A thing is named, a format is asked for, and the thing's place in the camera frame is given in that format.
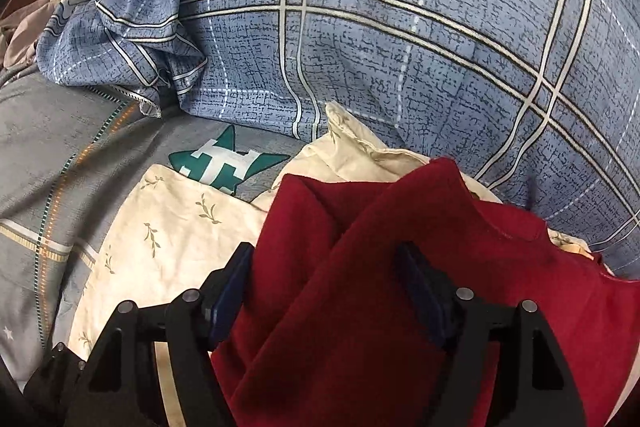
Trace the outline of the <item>dark red garment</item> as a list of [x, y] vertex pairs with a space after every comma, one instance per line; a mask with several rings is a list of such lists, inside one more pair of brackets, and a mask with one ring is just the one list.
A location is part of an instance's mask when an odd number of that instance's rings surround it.
[[533, 213], [475, 199], [437, 159], [394, 183], [285, 176], [254, 251], [244, 305], [212, 356], [241, 426], [412, 426], [444, 352], [394, 267], [416, 244], [490, 303], [535, 301], [603, 425], [639, 346], [639, 285], [561, 251]]

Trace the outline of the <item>grey patterned bed sheet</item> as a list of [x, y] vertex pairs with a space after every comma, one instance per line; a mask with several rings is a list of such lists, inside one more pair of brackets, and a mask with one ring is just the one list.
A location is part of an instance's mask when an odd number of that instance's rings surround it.
[[93, 263], [125, 199], [154, 164], [211, 139], [238, 156], [216, 181], [248, 200], [302, 143], [196, 118], [160, 118], [112, 91], [65, 88], [31, 72], [1, 88], [1, 356], [25, 384], [70, 326]]

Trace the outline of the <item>blue plaid quilt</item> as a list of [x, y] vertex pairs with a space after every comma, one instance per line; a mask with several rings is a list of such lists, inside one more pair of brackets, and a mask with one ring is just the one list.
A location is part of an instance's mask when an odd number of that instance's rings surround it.
[[639, 274], [639, 0], [64, 0], [47, 79], [316, 139], [340, 103]]

